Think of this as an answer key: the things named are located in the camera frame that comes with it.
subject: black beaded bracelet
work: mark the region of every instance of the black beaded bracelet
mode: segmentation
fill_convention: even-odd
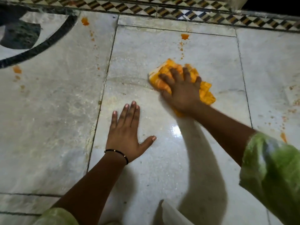
[[[107,151],[114,151],[114,152],[120,153],[120,154],[121,154],[122,156],[124,156],[124,158],[126,159],[126,165],[129,163],[129,161],[128,161],[126,155],[124,155],[123,152],[118,151],[118,150],[114,150],[114,149],[106,149],[106,150],[104,151],[104,153],[107,152]]]

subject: green fabric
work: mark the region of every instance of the green fabric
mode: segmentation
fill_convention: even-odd
[[[263,133],[243,156],[240,185],[284,225],[300,224],[300,151]]]
[[[63,208],[46,210],[33,225],[79,225],[75,217]]]

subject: checkered tile border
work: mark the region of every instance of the checkered tile border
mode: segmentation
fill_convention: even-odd
[[[99,12],[167,18],[300,33],[300,21],[239,15],[224,2],[212,0],[6,0],[38,7],[72,8]],[[175,8],[162,6],[176,5]]]

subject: green shirt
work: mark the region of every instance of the green shirt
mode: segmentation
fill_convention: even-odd
[[[255,134],[243,156],[240,186],[284,225],[300,224],[300,151],[263,133]],[[78,225],[62,208],[51,208],[34,225]]]

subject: forearm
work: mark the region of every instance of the forearm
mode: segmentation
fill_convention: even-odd
[[[103,158],[52,207],[64,208],[80,225],[97,224],[126,160],[115,152]]]
[[[221,147],[241,166],[243,154],[254,129],[199,102],[191,116],[206,128]]]

